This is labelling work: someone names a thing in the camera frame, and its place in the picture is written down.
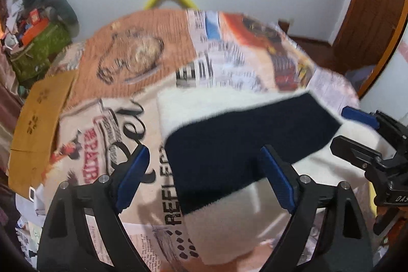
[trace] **brown door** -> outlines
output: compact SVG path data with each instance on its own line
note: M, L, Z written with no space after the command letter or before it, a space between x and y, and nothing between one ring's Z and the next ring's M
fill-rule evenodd
M389 52L388 60L407 18L404 4L405 0L351 0L333 43L339 73L377 65L386 50Z

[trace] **cardboard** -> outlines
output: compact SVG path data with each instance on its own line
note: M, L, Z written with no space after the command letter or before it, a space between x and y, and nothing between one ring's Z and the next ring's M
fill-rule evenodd
M59 115L77 70L36 82L21 110L11 143L9 187L29 198L29 187L41 184L49 162Z

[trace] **white fluffy fabric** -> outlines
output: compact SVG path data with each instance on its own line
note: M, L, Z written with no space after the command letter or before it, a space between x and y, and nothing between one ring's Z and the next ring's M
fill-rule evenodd
M166 140L175 130L192 122L232 110L275 103L306 92L253 93L232 88L168 89L158 95L162 137ZM335 136L346 136L384 155L390 153L392 148L373 129L328 111L341 124ZM331 154L330 143L293 164L295 170L299 174L308 174L321 184L336 186L338 182L346 180L356 189L366 183L364 171ZM250 252L261 241L275 238L283 231L289 218L289 213L280 207L266 178L184 216L197 252L209 265L227 263Z

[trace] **brown floor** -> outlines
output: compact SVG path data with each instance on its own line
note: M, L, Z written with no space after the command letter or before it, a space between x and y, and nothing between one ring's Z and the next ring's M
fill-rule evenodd
M311 59L320 67L335 71L337 61L334 50L327 42L308 41L300 37L291 37L300 47L305 50Z

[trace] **silver bolt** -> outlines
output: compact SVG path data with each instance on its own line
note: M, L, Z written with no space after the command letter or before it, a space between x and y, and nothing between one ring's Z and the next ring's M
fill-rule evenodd
M104 184L105 182L108 182L108 181L109 181L109 175L107 175L107 174L101 175L101 176L98 178L98 181L99 181L100 183L102 183L102 184Z
M299 179L300 179L300 182L304 184L308 184L311 181L311 178L308 175L301 175Z
M340 182L340 186L343 189L350 189L350 184L347 181Z
M69 182L68 182L68 181L62 181L62 182L60 183L60 188L61 188L61 189L66 189L66 188L68 188L68 186L69 186Z

